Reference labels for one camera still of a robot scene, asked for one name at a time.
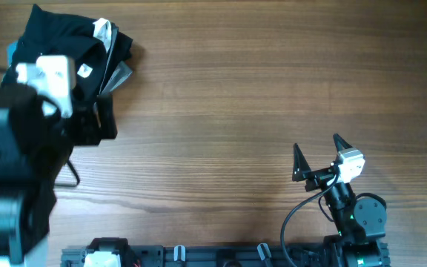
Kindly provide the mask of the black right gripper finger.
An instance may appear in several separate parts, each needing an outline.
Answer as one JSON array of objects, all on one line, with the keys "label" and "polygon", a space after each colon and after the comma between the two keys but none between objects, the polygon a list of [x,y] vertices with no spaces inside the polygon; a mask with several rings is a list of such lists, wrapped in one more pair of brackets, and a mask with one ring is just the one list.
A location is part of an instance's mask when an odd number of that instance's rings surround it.
[{"label": "black right gripper finger", "polygon": [[297,143],[294,144],[293,149],[294,166],[292,180],[294,182],[304,181],[310,177],[311,168]]},{"label": "black right gripper finger", "polygon": [[334,145],[337,151],[343,151],[352,148],[348,142],[346,142],[338,133],[333,135]]}]

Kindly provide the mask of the black t-shirt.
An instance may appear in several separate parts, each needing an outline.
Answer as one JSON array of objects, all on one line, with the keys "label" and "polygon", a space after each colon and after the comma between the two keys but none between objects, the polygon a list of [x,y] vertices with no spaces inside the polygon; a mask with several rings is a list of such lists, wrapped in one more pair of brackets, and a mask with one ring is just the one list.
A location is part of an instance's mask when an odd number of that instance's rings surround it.
[{"label": "black t-shirt", "polygon": [[105,75],[107,51],[103,42],[93,36],[94,22],[84,16],[44,11],[34,4],[1,83],[16,82],[16,65],[19,63],[34,63],[40,56],[68,56],[74,60],[77,70],[82,65],[91,68],[87,77],[76,77],[73,97],[83,102],[95,102]]}]

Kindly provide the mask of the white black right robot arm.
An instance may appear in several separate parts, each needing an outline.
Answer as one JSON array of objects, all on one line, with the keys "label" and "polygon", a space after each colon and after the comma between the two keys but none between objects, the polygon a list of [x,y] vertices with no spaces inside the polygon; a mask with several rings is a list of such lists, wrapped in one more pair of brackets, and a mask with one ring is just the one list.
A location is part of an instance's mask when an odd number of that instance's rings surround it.
[{"label": "white black right robot arm", "polygon": [[[385,236],[387,204],[373,193],[355,194],[351,181],[365,166],[363,153],[346,142],[339,134],[333,135],[337,155],[326,168],[312,170],[298,144],[293,146],[294,166],[292,180],[305,182],[305,190],[318,191],[293,208],[282,224],[280,245],[290,266],[346,266],[384,267],[391,265]],[[287,245],[285,227],[292,216],[311,201],[325,200],[329,210],[325,214],[337,234],[324,237],[312,245]]]}]

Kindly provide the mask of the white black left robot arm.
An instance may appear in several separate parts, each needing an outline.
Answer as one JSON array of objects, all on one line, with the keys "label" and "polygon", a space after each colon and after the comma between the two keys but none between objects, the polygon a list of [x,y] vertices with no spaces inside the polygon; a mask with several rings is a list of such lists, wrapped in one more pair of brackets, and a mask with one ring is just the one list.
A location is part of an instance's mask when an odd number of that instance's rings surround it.
[{"label": "white black left robot arm", "polygon": [[42,264],[33,254],[49,234],[56,178],[74,147],[117,135],[109,96],[77,107],[70,118],[60,110],[44,114],[47,102],[34,92],[0,96],[0,263],[9,266]]}]

